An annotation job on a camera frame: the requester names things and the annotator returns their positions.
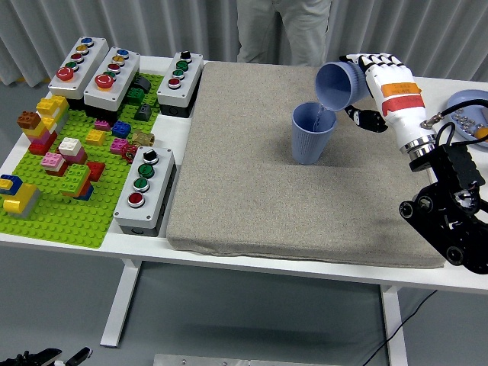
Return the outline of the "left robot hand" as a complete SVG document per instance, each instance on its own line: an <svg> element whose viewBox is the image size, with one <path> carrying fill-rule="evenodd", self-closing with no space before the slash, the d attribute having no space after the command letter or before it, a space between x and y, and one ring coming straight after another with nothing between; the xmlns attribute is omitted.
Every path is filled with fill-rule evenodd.
<svg viewBox="0 0 488 366"><path fill-rule="evenodd" d="M84 347L73 355L67 361L61 361L59 358L62 351L58 348L46 348L38 353L24 351L17 354L14 358L7 358L1 362L4 366L42 366L42 365L80 365L86 359L92 356L92 349Z"/></svg>

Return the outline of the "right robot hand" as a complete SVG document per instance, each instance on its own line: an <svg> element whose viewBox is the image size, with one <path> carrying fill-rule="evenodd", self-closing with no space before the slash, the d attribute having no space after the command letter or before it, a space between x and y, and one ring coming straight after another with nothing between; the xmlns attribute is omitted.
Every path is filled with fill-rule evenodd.
<svg viewBox="0 0 488 366"><path fill-rule="evenodd" d="M399 148L434 140L433 133L421 127L426 120L421 89L410 68L396 56L389 53L350 53L339 59L360 67L378 112L396 134Z"/></svg>

